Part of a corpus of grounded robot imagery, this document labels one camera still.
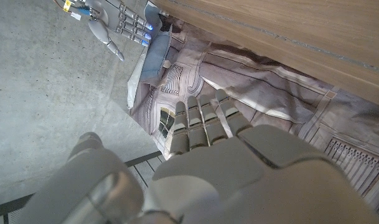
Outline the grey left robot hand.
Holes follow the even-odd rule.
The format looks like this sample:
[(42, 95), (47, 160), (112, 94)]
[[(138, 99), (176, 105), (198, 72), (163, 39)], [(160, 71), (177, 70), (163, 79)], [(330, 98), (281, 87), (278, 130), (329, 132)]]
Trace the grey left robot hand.
[(146, 191), (93, 132), (26, 203), (20, 223), (378, 223), (324, 153), (269, 125), (252, 126), (223, 90), (175, 108), (167, 160)]

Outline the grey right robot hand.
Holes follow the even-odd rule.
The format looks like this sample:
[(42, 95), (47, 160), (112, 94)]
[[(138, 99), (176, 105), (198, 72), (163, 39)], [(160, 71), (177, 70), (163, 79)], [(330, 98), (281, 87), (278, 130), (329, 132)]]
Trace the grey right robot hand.
[(94, 36), (104, 43), (121, 61), (123, 54), (109, 36), (109, 31), (121, 34), (135, 43), (148, 47), (153, 26), (119, 0), (86, 0), (84, 3), (91, 17), (88, 22)]

